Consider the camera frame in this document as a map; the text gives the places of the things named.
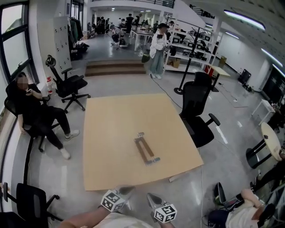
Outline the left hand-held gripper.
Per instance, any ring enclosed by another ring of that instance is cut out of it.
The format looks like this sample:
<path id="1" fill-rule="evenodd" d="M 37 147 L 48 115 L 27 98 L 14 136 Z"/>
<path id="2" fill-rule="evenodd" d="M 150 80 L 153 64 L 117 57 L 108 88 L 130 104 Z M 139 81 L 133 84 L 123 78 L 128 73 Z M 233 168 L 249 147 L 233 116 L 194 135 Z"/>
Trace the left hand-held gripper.
<path id="1" fill-rule="evenodd" d="M 130 197 L 133 195 L 134 191 L 135 186 L 117 186 L 114 189 L 108 190 L 104 194 L 100 205 L 110 212 L 116 212 L 123 208 L 123 206 L 129 201 Z"/>

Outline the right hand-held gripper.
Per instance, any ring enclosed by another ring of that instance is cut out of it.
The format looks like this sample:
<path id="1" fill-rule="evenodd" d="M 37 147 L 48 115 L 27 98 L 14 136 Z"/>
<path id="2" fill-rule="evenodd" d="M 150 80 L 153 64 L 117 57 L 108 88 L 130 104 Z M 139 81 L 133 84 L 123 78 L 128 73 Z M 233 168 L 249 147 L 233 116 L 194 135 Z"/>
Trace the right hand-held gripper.
<path id="1" fill-rule="evenodd" d="M 155 222 L 168 223 L 177 215 L 177 209 L 173 204 L 154 193 L 147 193 L 147 201 L 152 209 L 151 217 Z"/>

